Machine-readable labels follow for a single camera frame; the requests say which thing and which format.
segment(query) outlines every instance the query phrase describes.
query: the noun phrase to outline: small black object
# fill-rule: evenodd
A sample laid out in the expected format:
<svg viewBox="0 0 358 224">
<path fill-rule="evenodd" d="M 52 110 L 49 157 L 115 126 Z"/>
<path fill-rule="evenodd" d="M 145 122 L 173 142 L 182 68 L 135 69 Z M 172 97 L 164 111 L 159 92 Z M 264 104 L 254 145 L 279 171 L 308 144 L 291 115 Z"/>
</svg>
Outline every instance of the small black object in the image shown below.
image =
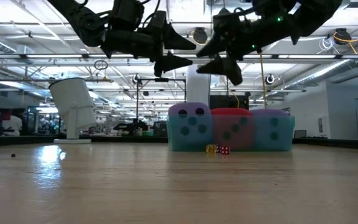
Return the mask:
<svg viewBox="0 0 358 224">
<path fill-rule="evenodd" d="M 208 39 L 208 35 L 206 34 L 204 28 L 196 27 L 193 31 L 193 39 L 198 44 L 205 44 Z"/>
<path fill-rule="evenodd" d="M 335 44 L 338 44 L 338 45 L 346 45 L 348 42 L 346 41 L 350 41 L 352 40 L 352 36 L 346 31 L 346 28 L 337 28 L 335 30 L 336 34 L 334 37 L 334 42 Z"/>
<path fill-rule="evenodd" d="M 270 74 L 268 77 L 265 78 L 265 84 L 266 85 L 271 85 L 274 82 L 274 76 L 272 74 Z"/>
</svg>

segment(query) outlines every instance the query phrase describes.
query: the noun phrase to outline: red die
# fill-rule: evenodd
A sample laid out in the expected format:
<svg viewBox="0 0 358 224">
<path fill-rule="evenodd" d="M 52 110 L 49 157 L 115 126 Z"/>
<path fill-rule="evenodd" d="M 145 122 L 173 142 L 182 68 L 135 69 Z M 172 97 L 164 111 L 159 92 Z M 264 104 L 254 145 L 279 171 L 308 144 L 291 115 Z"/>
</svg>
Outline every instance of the red die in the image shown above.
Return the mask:
<svg viewBox="0 0 358 224">
<path fill-rule="evenodd" d="M 222 147 L 221 147 L 221 154 L 222 154 L 222 155 L 229 155 L 229 154 L 230 154 L 230 147 L 228 147 L 228 146 L 222 146 Z"/>
</svg>

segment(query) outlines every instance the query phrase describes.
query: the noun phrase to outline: wall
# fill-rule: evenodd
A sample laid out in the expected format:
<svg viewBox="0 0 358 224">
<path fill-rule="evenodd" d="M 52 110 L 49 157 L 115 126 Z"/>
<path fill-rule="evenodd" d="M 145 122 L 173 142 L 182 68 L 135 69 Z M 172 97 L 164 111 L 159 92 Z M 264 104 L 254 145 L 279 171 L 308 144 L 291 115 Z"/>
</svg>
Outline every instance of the wall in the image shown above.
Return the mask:
<svg viewBox="0 0 358 224">
<path fill-rule="evenodd" d="M 290 108 L 291 116 L 295 117 L 295 130 L 306 130 L 310 137 L 331 137 L 326 82 L 306 88 L 306 93 L 289 93 L 284 102 L 270 104 L 268 108 Z M 319 133 L 319 118 L 323 119 L 323 133 Z"/>
<path fill-rule="evenodd" d="M 358 139 L 358 85 L 343 83 L 327 86 L 331 137 Z"/>
<path fill-rule="evenodd" d="M 28 106 L 38 106 L 41 98 L 25 95 L 22 100 L 22 95 L 18 92 L 7 92 L 8 97 L 0 95 L 1 108 L 27 108 Z"/>
</svg>

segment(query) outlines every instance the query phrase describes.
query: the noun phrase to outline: black dot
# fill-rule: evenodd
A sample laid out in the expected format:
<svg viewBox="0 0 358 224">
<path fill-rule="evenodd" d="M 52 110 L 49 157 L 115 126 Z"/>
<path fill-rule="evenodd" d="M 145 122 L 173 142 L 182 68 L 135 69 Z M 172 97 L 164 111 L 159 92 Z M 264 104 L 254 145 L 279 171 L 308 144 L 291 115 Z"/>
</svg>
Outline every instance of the black dot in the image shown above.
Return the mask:
<svg viewBox="0 0 358 224">
<path fill-rule="evenodd" d="M 270 120 L 270 124 L 273 126 L 273 127 L 277 127 L 278 126 L 278 119 L 277 118 L 272 118 Z"/>
<path fill-rule="evenodd" d="M 194 126 L 197 124 L 197 118 L 191 117 L 187 122 L 189 123 L 190 126 Z"/>
<path fill-rule="evenodd" d="M 231 126 L 231 131 L 237 133 L 240 130 L 240 126 L 238 124 L 233 124 Z"/>
<path fill-rule="evenodd" d="M 275 131 L 270 133 L 270 138 L 275 141 L 278 140 L 278 133 Z"/>
<path fill-rule="evenodd" d="M 240 118 L 240 124 L 241 125 L 247 125 L 247 123 L 248 123 L 248 119 L 246 117 Z"/>
<path fill-rule="evenodd" d="M 189 128 L 187 128 L 187 127 L 183 127 L 183 128 L 181 128 L 180 133 L 181 133 L 182 135 L 186 136 L 186 135 L 189 135 L 189 134 L 190 134 L 190 130 L 189 130 Z"/>
<path fill-rule="evenodd" d="M 231 138 L 230 132 L 229 132 L 229 131 L 225 131 L 225 132 L 223 133 L 223 138 L 224 138 L 225 140 L 230 140 L 230 138 Z"/>
<path fill-rule="evenodd" d="M 180 110 L 179 111 L 179 118 L 186 118 L 187 117 L 187 111 L 186 110 Z"/>
<path fill-rule="evenodd" d="M 198 116 L 202 116 L 202 115 L 204 115 L 204 109 L 202 109 L 202 108 L 197 108 L 197 110 L 196 110 L 196 114 L 198 115 Z"/>
<path fill-rule="evenodd" d="M 201 134 L 204 134 L 206 132 L 206 126 L 205 125 L 199 125 L 198 126 L 198 132 Z"/>
</svg>

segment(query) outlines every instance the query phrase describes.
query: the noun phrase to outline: small die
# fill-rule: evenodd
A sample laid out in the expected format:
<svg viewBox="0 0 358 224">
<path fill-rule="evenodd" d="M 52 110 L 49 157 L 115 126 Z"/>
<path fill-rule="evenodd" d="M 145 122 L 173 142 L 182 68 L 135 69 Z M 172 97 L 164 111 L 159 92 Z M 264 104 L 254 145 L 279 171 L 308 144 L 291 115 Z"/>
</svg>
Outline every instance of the small die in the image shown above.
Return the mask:
<svg viewBox="0 0 358 224">
<path fill-rule="evenodd" d="M 221 153 L 221 151 L 222 151 L 222 146 L 220 146 L 220 145 L 216 145 L 216 153 Z"/>
<path fill-rule="evenodd" d="M 230 154 L 230 147 L 228 147 L 228 146 L 222 146 L 222 147 L 221 147 L 221 154 L 222 154 L 222 155 L 229 155 L 229 154 Z"/>
<path fill-rule="evenodd" d="M 207 145 L 206 146 L 206 153 L 215 154 L 216 153 L 216 145 Z"/>
</svg>

